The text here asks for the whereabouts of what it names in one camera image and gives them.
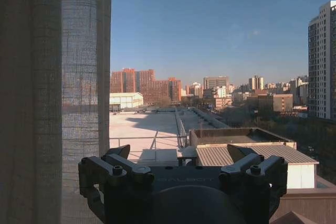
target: low building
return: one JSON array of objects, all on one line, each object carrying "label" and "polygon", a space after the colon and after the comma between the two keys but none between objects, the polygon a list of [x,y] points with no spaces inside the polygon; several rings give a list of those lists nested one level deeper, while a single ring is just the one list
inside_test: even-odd
[{"label": "low building", "polygon": [[265,158],[282,156],[288,162],[287,193],[270,221],[295,211],[316,223],[336,223],[336,186],[316,175],[318,162],[297,151],[295,141],[259,128],[190,131],[189,151],[193,150],[196,165],[232,164],[227,144],[252,148]]},{"label": "low building", "polygon": [[292,94],[258,95],[258,110],[286,112],[291,111],[292,108],[293,108]]},{"label": "low building", "polygon": [[235,103],[243,103],[251,96],[250,92],[236,92],[232,94],[232,101]]},{"label": "low building", "polygon": [[143,105],[142,94],[136,93],[110,93],[110,107],[119,109],[137,108]]}]

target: white roof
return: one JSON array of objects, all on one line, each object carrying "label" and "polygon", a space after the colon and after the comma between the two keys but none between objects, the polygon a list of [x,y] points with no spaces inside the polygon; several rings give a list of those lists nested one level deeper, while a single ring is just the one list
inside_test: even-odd
[{"label": "white roof", "polygon": [[110,97],[133,97],[135,95],[141,95],[139,92],[135,92],[135,93],[110,93]]}]

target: tall building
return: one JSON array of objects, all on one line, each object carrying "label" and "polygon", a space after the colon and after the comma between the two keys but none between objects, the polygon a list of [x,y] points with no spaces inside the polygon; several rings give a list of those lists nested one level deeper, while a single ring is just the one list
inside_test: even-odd
[{"label": "tall building", "polygon": [[193,82],[190,86],[186,86],[188,90],[188,94],[193,94],[195,97],[202,98],[203,97],[203,87],[198,82]]},{"label": "tall building", "polygon": [[123,92],[122,72],[112,72],[110,79],[110,93]]},{"label": "tall building", "polygon": [[212,89],[215,87],[226,87],[226,92],[229,93],[229,77],[228,76],[218,76],[218,77],[204,77],[203,78],[203,88]]},{"label": "tall building", "polygon": [[250,90],[264,89],[264,78],[259,76],[249,78],[248,85]]},{"label": "tall building", "polygon": [[169,97],[173,102],[181,100],[181,81],[175,78],[157,81],[153,69],[135,71],[127,68],[112,72],[110,87],[113,93],[139,92],[145,104],[159,102],[162,97]]},{"label": "tall building", "polygon": [[336,1],[322,5],[308,26],[309,116],[336,120]]}]

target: flat rooftop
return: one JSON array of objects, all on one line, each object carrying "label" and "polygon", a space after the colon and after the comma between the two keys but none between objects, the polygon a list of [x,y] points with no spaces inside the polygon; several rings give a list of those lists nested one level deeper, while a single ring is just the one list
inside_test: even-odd
[{"label": "flat rooftop", "polygon": [[[179,116],[188,132],[212,129],[194,112],[183,110]],[[177,165],[178,130],[175,112],[110,113],[110,147],[130,144],[128,159],[148,166]]]},{"label": "flat rooftop", "polygon": [[193,146],[204,144],[244,144],[264,142],[292,142],[259,128],[231,128],[231,129],[204,129],[194,130],[196,141]]}]

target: building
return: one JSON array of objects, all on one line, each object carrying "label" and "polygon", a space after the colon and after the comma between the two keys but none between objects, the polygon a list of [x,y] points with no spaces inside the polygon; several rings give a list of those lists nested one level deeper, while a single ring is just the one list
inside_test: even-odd
[{"label": "building", "polygon": [[264,78],[259,77],[259,76],[254,76],[248,79],[248,86],[250,90],[264,89]]},{"label": "building", "polygon": [[292,94],[261,94],[258,95],[258,109],[274,112],[287,112],[293,108]]},{"label": "building", "polygon": [[200,83],[194,82],[190,86],[188,86],[188,93],[193,94],[195,97],[202,98],[203,97],[203,87]]},{"label": "building", "polygon": [[240,85],[239,91],[242,93],[249,92],[250,88],[248,84],[242,84]]},{"label": "building", "polygon": [[110,79],[110,93],[123,92],[122,71],[112,72]]},{"label": "building", "polygon": [[185,86],[185,93],[186,93],[186,94],[190,94],[189,87],[190,87],[189,85],[186,85],[186,86]]},{"label": "building", "polygon": [[218,77],[204,77],[204,89],[212,89],[215,87],[222,87],[225,86],[227,88],[226,92],[228,93],[229,87],[229,77],[228,76],[218,76]]},{"label": "building", "polygon": [[172,102],[181,101],[181,81],[176,80],[174,77],[168,78],[168,94]]},{"label": "building", "polygon": [[302,85],[308,85],[307,82],[303,82],[300,77],[291,79],[289,82],[290,84],[290,93],[293,95],[293,103],[294,104],[302,104],[302,100],[306,100],[306,98],[301,97],[302,95],[305,96],[307,95],[304,93],[304,88],[301,89],[302,94],[300,94],[300,86]]},{"label": "building", "polygon": [[155,104],[167,97],[174,103],[181,101],[181,81],[175,78],[156,80],[153,69],[135,71],[127,68],[112,72],[110,83],[111,93],[139,92],[145,104]]},{"label": "building", "polygon": [[142,94],[136,93],[110,93],[111,107],[117,106],[118,109],[137,108],[143,105]]},{"label": "building", "polygon": [[308,83],[304,83],[299,87],[300,104],[307,105],[308,101]]},{"label": "building", "polygon": [[233,163],[227,144],[248,147],[268,158],[282,156],[288,162],[287,188],[316,188],[319,162],[296,150],[296,142],[260,128],[204,129],[190,131],[190,143],[196,148],[197,164],[224,166]]},{"label": "building", "polygon": [[229,89],[229,94],[232,94],[233,91],[235,91],[235,86],[233,84],[230,84],[228,89]]},{"label": "building", "polygon": [[252,148],[265,158],[284,157],[288,163],[287,193],[270,221],[295,211],[316,223],[336,223],[336,186],[316,174],[319,162],[299,152],[295,141],[259,128],[191,130],[189,139],[194,162],[200,166],[231,165],[227,144]]},{"label": "building", "polygon": [[275,83],[267,83],[265,84],[265,89],[275,89],[276,88],[276,84]]},{"label": "building", "polygon": [[336,120],[336,1],[328,1],[308,26],[309,116]]},{"label": "building", "polygon": [[181,89],[181,97],[186,97],[187,96],[187,92],[185,91],[185,89]]},{"label": "building", "polygon": [[236,92],[232,94],[232,101],[235,103],[242,103],[245,102],[248,97],[251,96],[249,92]]},{"label": "building", "polygon": [[225,98],[226,97],[226,87],[213,87],[211,89],[205,89],[203,93],[203,98]]},{"label": "building", "polygon": [[135,70],[134,68],[124,68],[122,70],[123,92],[135,92]]},{"label": "building", "polygon": [[226,87],[216,87],[216,98],[225,98],[226,97]]}]

